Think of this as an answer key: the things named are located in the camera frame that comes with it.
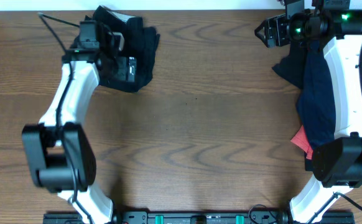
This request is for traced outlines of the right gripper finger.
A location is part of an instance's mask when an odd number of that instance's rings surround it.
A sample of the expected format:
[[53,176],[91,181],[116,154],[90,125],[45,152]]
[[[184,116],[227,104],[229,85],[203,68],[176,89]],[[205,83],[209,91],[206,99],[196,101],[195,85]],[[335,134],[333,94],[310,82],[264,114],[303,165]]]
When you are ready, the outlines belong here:
[[259,31],[254,31],[254,35],[267,47],[267,39],[264,34],[260,34]]
[[265,21],[262,21],[261,24],[254,30],[255,32],[261,32],[261,31],[265,31],[265,25],[266,25],[266,22]]

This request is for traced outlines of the dark teal black shorts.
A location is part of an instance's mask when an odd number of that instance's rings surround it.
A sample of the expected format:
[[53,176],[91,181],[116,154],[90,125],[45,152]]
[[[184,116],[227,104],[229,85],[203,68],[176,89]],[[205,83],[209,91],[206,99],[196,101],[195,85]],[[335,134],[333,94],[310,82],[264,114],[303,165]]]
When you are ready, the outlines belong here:
[[[121,14],[103,6],[98,7],[91,17],[85,16],[84,21],[96,21],[112,32],[122,33],[125,39],[124,48],[121,52],[116,53],[110,72],[100,75],[99,85],[135,93],[152,80],[155,52],[160,40],[160,35],[155,27],[145,27],[142,17]],[[135,57],[137,59],[134,83],[122,82],[113,78],[117,57]]]

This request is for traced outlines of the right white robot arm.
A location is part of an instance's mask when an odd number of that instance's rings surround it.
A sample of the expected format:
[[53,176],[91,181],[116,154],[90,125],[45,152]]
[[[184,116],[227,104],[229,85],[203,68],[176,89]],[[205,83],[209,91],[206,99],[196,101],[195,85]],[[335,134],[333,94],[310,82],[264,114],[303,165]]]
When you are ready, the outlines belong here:
[[304,188],[278,213],[250,210],[253,223],[353,223],[331,206],[362,186],[362,9],[349,1],[284,1],[285,13],[254,34],[268,47],[290,46],[274,66],[301,89],[297,110],[308,144]]

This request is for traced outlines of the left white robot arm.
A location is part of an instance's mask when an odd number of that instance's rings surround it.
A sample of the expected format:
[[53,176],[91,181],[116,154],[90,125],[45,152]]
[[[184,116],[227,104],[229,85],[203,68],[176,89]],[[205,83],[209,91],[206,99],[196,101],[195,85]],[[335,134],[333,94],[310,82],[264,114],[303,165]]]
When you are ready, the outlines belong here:
[[124,37],[102,22],[78,25],[76,46],[62,57],[62,79],[47,112],[22,130],[33,183],[57,194],[83,223],[120,223],[114,202],[96,183],[96,159],[83,130],[96,87],[136,82],[137,60],[120,57]]

